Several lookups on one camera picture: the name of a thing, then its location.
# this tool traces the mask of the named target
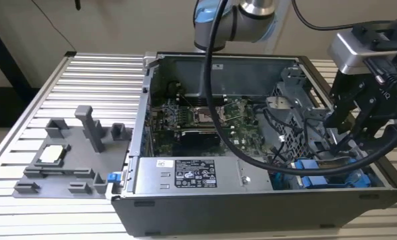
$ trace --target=white component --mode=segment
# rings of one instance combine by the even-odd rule
[[[62,154],[64,146],[61,145],[50,145],[46,146],[42,154],[40,156],[40,160],[44,163],[53,163],[60,158],[60,155]]]
[[[173,160],[158,159],[157,160],[157,168],[172,168],[174,165]]]
[[[224,70],[224,64],[213,64],[213,70]]]
[[[285,135],[281,135],[281,136],[278,137],[278,139],[280,139],[280,142],[285,142]]]

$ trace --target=white wall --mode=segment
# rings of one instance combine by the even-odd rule
[[[78,52],[142,54],[194,49],[194,0],[81,0],[81,11],[73,0],[36,2]],[[397,18],[397,0],[298,0],[298,5],[316,25]],[[274,53],[328,58],[333,34],[308,29],[290,8]],[[0,36],[38,87],[72,49],[30,0],[0,0]],[[265,49],[266,43],[229,43],[225,51],[264,54]]]
[[[142,54],[193,51],[194,0],[36,0],[78,52]],[[29,0],[0,0],[0,36],[33,85],[50,75],[72,50]],[[261,53],[265,43],[228,46],[229,52]]]

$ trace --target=aluminum extrusion table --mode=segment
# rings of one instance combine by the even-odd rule
[[[102,126],[134,126],[142,83],[141,55],[78,53],[65,57],[0,145],[0,239],[134,239],[105,199],[13,198],[17,179],[42,140],[49,118],[64,117],[68,125],[77,105],[90,105]],[[312,61],[329,84],[337,68],[329,60]],[[397,149],[387,155],[397,168]],[[198,239],[371,239],[397,240],[397,204],[371,210],[340,230],[232,233],[177,236]]]

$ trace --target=ventilation grille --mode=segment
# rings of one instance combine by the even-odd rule
[[[276,89],[272,92],[272,96],[282,96],[280,88],[276,87]],[[304,133],[294,134],[293,130],[276,121],[272,121],[277,129],[282,132],[282,135],[285,136],[285,147],[284,152],[286,153],[286,157],[289,159],[296,159],[304,156],[308,156],[310,154],[309,149],[305,145],[305,135]],[[293,125],[294,127],[298,127],[297,120],[294,116],[289,116],[288,123]]]
[[[274,88],[273,92],[272,92],[272,96],[276,97],[276,96],[281,96],[281,90],[278,87]]]

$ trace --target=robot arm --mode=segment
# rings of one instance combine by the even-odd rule
[[[196,9],[194,46],[205,51],[214,18],[217,0],[201,0]],[[258,42],[270,37],[276,17],[273,0],[241,0],[225,8],[213,51],[225,48],[228,41]]]

